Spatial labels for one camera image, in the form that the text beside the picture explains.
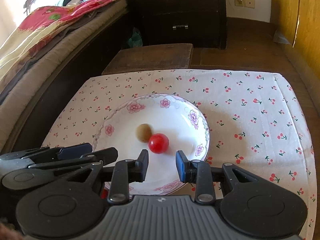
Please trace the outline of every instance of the wooden stool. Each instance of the wooden stool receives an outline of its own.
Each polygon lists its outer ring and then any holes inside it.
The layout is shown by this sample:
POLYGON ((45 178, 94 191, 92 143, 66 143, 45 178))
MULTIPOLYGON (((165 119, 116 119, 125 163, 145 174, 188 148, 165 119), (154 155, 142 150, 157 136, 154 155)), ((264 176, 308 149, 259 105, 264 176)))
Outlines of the wooden stool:
POLYGON ((192 52, 193 45, 189 43, 123 49, 111 60, 102 75, 189 68, 192 52))

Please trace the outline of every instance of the white plate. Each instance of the white plate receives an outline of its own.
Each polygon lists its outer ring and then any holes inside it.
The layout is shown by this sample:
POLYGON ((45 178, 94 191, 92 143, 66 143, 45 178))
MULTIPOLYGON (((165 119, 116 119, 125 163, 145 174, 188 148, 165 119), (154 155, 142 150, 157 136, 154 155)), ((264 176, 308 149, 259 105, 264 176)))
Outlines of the white plate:
POLYGON ((120 161, 137 159, 141 150, 147 149, 146 180, 131 183, 130 194, 167 195, 183 186, 176 169, 176 152, 182 150, 189 160, 205 160, 209 142, 208 124, 198 108, 177 96, 152 94, 128 101, 106 117, 95 135, 93 150, 115 147, 120 161), (165 153, 154 154, 147 143, 138 141, 135 130, 142 123, 150 124, 154 133, 168 137, 169 148, 165 153))

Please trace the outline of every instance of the cherry print tablecloth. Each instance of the cherry print tablecloth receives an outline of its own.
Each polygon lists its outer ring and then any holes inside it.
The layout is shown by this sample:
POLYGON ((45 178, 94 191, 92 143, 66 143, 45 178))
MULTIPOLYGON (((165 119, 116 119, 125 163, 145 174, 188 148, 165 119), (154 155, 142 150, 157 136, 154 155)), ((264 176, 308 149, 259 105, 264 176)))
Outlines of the cherry print tablecloth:
MULTIPOLYGON (((90 78, 57 118, 43 145, 93 143, 112 109, 152 93, 183 97, 202 111, 210 128, 206 160, 210 165, 236 163, 298 194, 308 207, 300 236, 312 239, 317 196, 312 142, 295 94, 280 74, 180 69, 90 78)), ((193 195, 194 187, 188 184, 174 194, 193 195)), ((215 190, 222 197, 219 183, 215 190)))

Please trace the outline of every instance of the wooden floor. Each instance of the wooden floor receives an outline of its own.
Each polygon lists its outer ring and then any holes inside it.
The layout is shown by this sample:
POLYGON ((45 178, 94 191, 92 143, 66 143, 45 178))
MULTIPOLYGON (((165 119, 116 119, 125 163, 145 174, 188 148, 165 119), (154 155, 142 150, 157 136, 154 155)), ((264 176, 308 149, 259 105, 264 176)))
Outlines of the wooden floor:
MULTIPOLYGON (((229 18, 227 49, 194 48, 190 68, 266 71, 284 76, 291 84, 305 115, 318 170, 320 167, 320 118, 299 74, 280 47, 273 42, 274 31, 273 26, 268 23, 229 18)), ((317 172, 317 181, 320 181, 319 172, 317 172)), ((320 212, 318 209, 313 240, 319 239, 320 212)))

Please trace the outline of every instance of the blanket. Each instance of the blanket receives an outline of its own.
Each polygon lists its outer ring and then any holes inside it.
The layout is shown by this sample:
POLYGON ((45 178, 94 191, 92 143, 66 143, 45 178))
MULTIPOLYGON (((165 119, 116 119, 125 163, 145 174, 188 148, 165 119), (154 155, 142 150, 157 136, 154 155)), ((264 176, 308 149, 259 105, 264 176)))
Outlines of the blanket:
POLYGON ((0 47, 0 93, 25 63, 57 34, 85 14, 114 1, 89 0, 76 6, 44 6, 34 10, 0 47))

